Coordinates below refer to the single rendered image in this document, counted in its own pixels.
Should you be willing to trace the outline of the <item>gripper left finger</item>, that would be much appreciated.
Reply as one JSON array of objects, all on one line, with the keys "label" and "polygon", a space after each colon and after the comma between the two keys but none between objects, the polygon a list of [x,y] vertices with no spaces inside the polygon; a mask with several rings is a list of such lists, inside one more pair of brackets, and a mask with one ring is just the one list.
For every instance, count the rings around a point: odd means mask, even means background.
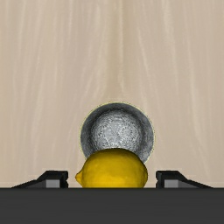
[{"label": "gripper left finger", "polygon": [[68,188],[68,171],[45,171],[37,179],[15,185],[15,188]]}]

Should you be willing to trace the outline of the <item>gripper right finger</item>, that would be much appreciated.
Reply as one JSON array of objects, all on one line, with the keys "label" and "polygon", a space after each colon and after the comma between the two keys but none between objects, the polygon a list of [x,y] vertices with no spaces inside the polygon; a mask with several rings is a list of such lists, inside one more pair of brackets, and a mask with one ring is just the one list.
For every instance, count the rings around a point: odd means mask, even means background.
[{"label": "gripper right finger", "polygon": [[208,188],[208,185],[187,179],[179,171],[156,171],[156,188]]}]

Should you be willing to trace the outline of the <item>yellow lemon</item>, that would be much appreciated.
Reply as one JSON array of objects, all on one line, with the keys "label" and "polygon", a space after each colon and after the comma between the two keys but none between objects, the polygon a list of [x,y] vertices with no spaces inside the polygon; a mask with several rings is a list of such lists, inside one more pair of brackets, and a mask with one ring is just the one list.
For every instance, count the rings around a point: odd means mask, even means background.
[{"label": "yellow lemon", "polygon": [[148,171],[130,150],[106,149],[93,153],[75,179],[84,188],[144,188]]}]

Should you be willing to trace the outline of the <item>grey bowl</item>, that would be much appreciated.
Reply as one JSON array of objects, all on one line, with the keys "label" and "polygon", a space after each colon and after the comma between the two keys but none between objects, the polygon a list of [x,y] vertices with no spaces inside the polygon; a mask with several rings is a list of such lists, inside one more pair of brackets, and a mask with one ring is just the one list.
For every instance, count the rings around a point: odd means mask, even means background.
[{"label": "grey bowl", "polygon": [[80,148],[89,158],[106,149],[126,149],[145,163],[153,152],[155,131],[151,120],[138,108],[111,102],[93,109],[80,128]]}]

